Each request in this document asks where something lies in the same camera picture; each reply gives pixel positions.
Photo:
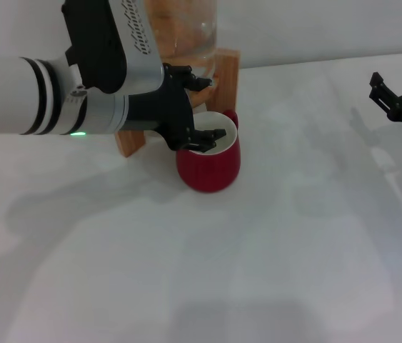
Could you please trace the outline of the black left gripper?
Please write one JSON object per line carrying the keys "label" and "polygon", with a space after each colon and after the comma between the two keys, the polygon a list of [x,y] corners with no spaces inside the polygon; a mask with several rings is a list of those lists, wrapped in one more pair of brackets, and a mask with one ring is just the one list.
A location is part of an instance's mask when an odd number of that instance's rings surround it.
{"label": "black left gripper", "polygon": [[212,79],[196,76],[191,66],[164,63],[164,80],[156,91],[128,97],[126,131],[154,131],[161,135],[169,149],[207,152],[226,136],[225,129],[194,129],[189,91],[203,91]]}

